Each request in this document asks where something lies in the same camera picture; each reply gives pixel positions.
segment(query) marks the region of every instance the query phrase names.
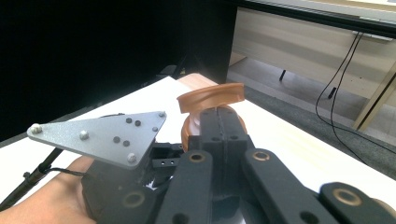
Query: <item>black wire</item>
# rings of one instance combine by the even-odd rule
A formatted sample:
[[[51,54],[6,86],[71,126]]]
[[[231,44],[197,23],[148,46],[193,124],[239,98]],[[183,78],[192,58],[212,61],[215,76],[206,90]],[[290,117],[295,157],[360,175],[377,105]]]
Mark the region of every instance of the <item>black wire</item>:
[[[45,172],[46,174],[51,172],[51,171],[59,171],[68,175],[77,175],[77,176],[84,176],[86,173],[82,173],[82,172],[78,172],[78,171],[71,171],[71,170],[67,170],[67,169],[63,169],[63,168],[49,168],[47,169]]]
[[[55,161],[56,158],[58,158],[58,156],[59,156],[62,152],[63,152],[63,150],[60,149],[60,148],[57,148],[57,147],[56,147],[55,149],[53,149],[53,150],[51,151],[51,153],[48,155],[48,157],[47,157],[43,162],[41,162],[41,163],[38,165],[38,170],[39,170],[41,173],[45,173],[45,171],[46,171],[47,169],[50,168],[50,166],[52,165],[52,163]]]
[[[367,140],[367,141],[369,141],[369,142],[371,142],[371,143],[373,143],[373,144],[375,144],[375,145],[377,145],[377,146],[379,146],[379,147],[382,147],[382,148],[386,149],[387,151],[389,151],[389,152],[391,152],[391,153],[393,153],[393,154],[396,154],[396,153],[395,153],[394,151],[390,150],[390,149],[387,148],[387,147],[381,146],[381,145],[379,145],[378,143],[376,143],[376,142],[374,142],[374,141],[372,141],[372,140],[370,140],[370,139],[368,139],[368,138],[366,138],[366,137],[364,137],[364,136],[361,136],[361,135],[358,134],[358,133],[354,133],[354,132],[352,132],[352,131],[350,131],[350,130],[347,130],[347,129],[344,129],[344,128],[335,126],[334,123],[333,123],[333,119],[332,119],[332,114],[333,114],[333,109],[334,109],[335,98],[336,98],[337,92],[338,92],[339,87],[340,87],[340,85],[341,85],[341,83],[342,83],[342,80],[343,80],[343,78],[344,78],[344,74],[345,74],[345,72],[346,72],[346,70],[347,70],[347,67],[349,66],[349,63],[352,61],[352,57],[353,57],[353,55],[354,55],[354,53],[355,53],[355,50],[356,50],[356,48],[357,48],[359,42],[361,41],[362,36],[363,36],[363,34],[361,34],[361,33],[357,33],[357,34],[356,34],[356,36],[355,36],[355,38],[354,38],[354,40],[353,40],[353,42],[352,42],[352,44],[351,44],[351,46],[350,46],[350,48],[349,48],[349,51],[348,51],[348,53],[346,54],[346,57],[345,57],[344,60],[341,62],[340,66],[338,67],[337,71],[335,72],[335,74],[334,74],[334,76],[332,77],[332,79],[330,80],[330,82],[326,85],[326,87],[325,87],[325,88],[323,89],[323,91],[320,93],[320,96],[319,96],[319,98],[317,99],[317,103],[316,103],[316,106],[315,106],[315,110],[316,110],[316,114],[317,114],[317,116],[318,116],[319,119],[321,119],[321,120],[322,120],[323,122],[325,122],[326,124],[329,124],[329,125],[332,126],[332,131],[334,132],[334,135],[335,135],[335,137],[338,139],[338,141],[339,141],[341,144],[343,144],[350,152],[352,152],[361,162],[363,162],[364,164],[366,164],[366,163],[365,163],[365,162],[364,162],[353,150],[351,150],[343,141],[341,141],[341,139],[338,137],[338,135],[337,135],[337,133],[336,133],[336,131],[335,131],[335,128],[336,128],[336,129],[343,130],[343,131],[345,131],[345,132],[353,133],[353,134],[359,136],[360,138],[363,138],[363,139],[365,139],[365,140]],[[324,120],[324,119],[319,115],[319,113],[318,113],[318,102],[319,102],[321,96],[323,95],[323,93],[324,93],[324,92],[326,91],[326,89],[330,86],[330,84],[332,83],[332,81],[334,80],[334,78],[336,77],[336,75],[338,74],[338,72],[340,71],[342,65],[344,64],[344,62],[345,62],[346,59],[347,59],[347,56],[349,55],[350,51],[352,51],[352,48],[353,48],[353,52],[352,52],[352,54],[351,54],[351,56],[350,56],[350,58],[349,58],[349,60],[348,60],[348,63],[347,63],[347,65],[346,65],[346,67],[345,67],[345,69],[344,69],[344,71],[343,71],[343,74],[342,74],[342,76],[341,76],[341,78],[340,78],[340,82],[339,82],[338,87],[337,87],[337,89],[336,89],[334,98],[333,98],[333,100],[332,100],[332,111],[331,111],[331,122],[332,122],[332,123],[329,123],[329,122],[327,122],[326,120]]]
[[[358,154],[356,154],[351,148],[349,148],[349,147],[347,146],[347,144],[345,144],[343,141],[341,141],[341,139],[338,137],[337,132],[335,131],[334,121],[333,121],[333,119],[332,119],[332,115],[333,115],[333,111],[334,111],[334,105],[335,105],[335,99],[336,99],[336,97],[337,97],[338,90],[340,89],[341,83],[343,82],[343,79],[344,79],[344,75],[345,75],[345,73],[346,73],[346,70],[347,70],[347,68],[349,67],[350,62],[352,62],[352,58],[353,58],[353,55],[355,54],[356,48],[358,47],[359,42],[361,42],[361,37],[362,37],[362,36],[363,36],[363,34],[361,34],[361,36],[359,37],[358,41],[356,42],[356,45],[355,45],[354,49],[352,50],[352,54],[350,55],[349,60],[348,60],[348,62],[346,63],[346,66],[345,66],[345,68],[344,68],[343,74],[341,75],[340,81],[338,82],[337,89],[336,89],[336,91],[335,91],[335,93],[334,93],[334,97],[332,98],[332,111],[330,112],[330,122],[332,123],[332,131],[334,132],[334,135],[335,135],[335,137],[338,139],[338,141],[339,141],[341,144],[343,144],[344,147],[346,147],[350,152],[352,152],[361,162],[363,162],[364,164],[367,165],[367,163],[366,163],[360,156],[358,156]]]

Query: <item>silver triangular plate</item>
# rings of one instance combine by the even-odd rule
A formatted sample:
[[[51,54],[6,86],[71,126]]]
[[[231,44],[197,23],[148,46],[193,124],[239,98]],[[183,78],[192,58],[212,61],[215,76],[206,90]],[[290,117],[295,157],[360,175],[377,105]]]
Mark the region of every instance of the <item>silver triangular plate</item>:
[[[126,169],[134,169],[166,120],[164,112],[117,115],[48,124],[27,130],[30,139]]]

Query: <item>dark wall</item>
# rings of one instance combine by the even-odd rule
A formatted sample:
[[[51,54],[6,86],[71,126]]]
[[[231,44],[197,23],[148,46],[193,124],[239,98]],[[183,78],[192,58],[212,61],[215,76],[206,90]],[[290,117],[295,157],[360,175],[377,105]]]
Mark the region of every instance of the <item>dark wall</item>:
[[[133,91],[180,60],[179,1],[125,2],[0,6],[0,141]]]

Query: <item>floor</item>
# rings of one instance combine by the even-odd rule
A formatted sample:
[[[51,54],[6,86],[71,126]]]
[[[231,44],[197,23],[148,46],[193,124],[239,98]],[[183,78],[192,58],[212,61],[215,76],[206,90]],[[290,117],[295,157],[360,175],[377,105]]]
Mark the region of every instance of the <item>floor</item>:
[[[315,113],[315,104],[326,85],[291,72],[286,72],[282,81],[279,81],[282,71],[272,65],[246,58],[230,67],[228,79],[243,82],[256,91]],[[319,114],[328,119],[334,99],[334,96],[328,99],[331,90],[332,87],[329,87],[318,103]],[[342,90],[335,99],[333,120],[351,127],[367,99]],[[369,127],[362,133],[396,146],[395,118],[396,108],[383,105]]]

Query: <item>human hand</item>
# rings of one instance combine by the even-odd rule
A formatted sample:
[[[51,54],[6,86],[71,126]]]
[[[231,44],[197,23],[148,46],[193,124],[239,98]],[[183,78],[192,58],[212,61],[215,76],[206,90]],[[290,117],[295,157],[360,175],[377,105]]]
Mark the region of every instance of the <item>human hand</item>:
[[[93,159],[80,157],[68,170],[86,172]],[[0,212],[0,223],[95,223],[87,215],[81,176],[59,173],[22,203]]]

